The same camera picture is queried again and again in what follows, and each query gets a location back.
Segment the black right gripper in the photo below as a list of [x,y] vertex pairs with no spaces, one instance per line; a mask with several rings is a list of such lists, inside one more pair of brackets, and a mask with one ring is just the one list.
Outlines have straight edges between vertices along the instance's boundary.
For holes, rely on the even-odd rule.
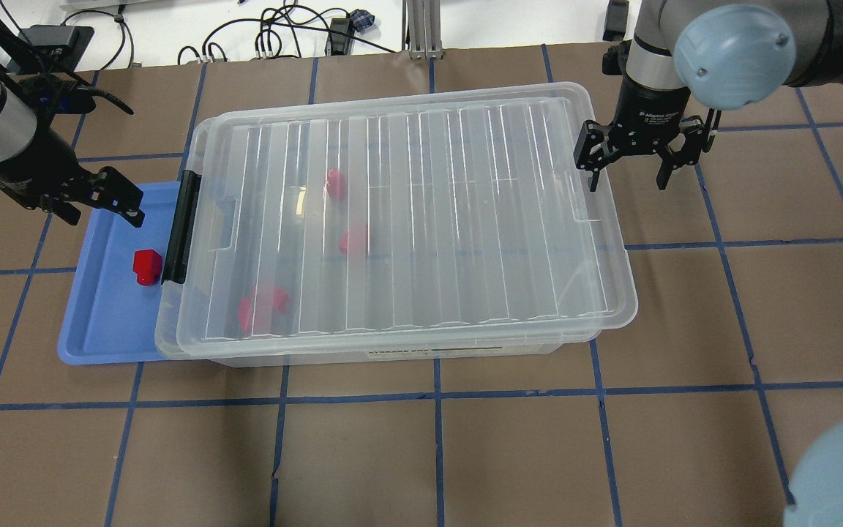
[[[657,153],[660,159],[656,186],[666,190],[679,169],[699,163],[709,153],[722,120],[721,110],[708,110],[706,119],[685,117],[692,91],[688,87],[656,90],[636,81],[622,81],[611,124],[582,123],[573,151],[577,169],[588,171],[588,189],[594,193],[602,171],[612,159]],[[679,147],[672,142],[682,137]]]

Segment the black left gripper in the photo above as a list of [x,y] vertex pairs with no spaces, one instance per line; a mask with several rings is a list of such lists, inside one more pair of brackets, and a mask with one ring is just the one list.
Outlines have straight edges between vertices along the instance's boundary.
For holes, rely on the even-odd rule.
[[114,167],[93,174],[70,160],[0,162],[0,190],[28,210],[40,208],[68,225],[80,222],[75,203],[117,214],[133,228],[143,226],[143,190]]

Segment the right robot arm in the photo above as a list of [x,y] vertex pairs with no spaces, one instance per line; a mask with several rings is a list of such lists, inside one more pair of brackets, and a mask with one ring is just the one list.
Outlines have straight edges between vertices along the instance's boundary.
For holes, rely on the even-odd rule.
[[711,150],[724,111],[783,86],[843,86],[843,1],[643,1],[602,72],[620,76],[618,103],[610,123],[582,124],[575,166],[595,191],[609,165],[655,154],[664,190]]

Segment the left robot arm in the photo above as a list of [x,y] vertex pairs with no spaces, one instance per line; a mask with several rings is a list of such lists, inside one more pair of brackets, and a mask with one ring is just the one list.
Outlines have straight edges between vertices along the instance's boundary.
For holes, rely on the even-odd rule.
[[143,191],[113,167],[84,169],[51,126],[57,114],[90,113],[97,99],[132,113],[114,94],[83,79],[41,73],[15,81],[0,73],[0,190],[23,208],[55,214],[70,225],[79,223],[79,206],[89,206],[139,228]]

